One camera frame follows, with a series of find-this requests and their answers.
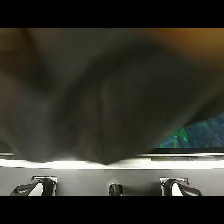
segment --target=gray cloth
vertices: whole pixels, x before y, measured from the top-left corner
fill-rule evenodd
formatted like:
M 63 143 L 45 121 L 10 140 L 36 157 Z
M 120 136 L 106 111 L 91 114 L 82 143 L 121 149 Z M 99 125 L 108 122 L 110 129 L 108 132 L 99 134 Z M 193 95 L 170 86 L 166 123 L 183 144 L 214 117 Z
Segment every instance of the gray cloth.
M 0 140 L 19 158 L 108 164 L 223 111 L 222 76 L 132 30 L 16 32 L 21 49 L 0 45 Z

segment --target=gray metal surface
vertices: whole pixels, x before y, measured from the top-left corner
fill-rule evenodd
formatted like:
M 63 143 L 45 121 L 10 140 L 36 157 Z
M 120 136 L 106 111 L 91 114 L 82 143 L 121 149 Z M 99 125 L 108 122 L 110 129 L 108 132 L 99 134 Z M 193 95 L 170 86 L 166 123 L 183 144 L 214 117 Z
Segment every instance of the gray metal surface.
M 0 196 L 7 196 L 34 175 L 57 176 L 58 196 L 108 195 L 111 182 L 124 186 L 124 195 L 161 195 L 160 177 L 189 178 L 203 195 L 224 196 L 224 169 L 213 170 L 53 170 L 0 168 Z

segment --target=dark fabric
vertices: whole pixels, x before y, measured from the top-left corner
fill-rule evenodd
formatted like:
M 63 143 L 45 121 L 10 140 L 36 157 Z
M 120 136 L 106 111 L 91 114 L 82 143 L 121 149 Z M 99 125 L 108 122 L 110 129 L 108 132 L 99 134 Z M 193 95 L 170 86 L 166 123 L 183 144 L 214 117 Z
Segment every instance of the dark fabric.
M 0 46 L 0 138 L 20 158 L 108 164 L 223 111 L 222 76 L 132 30 L 26 32 Z

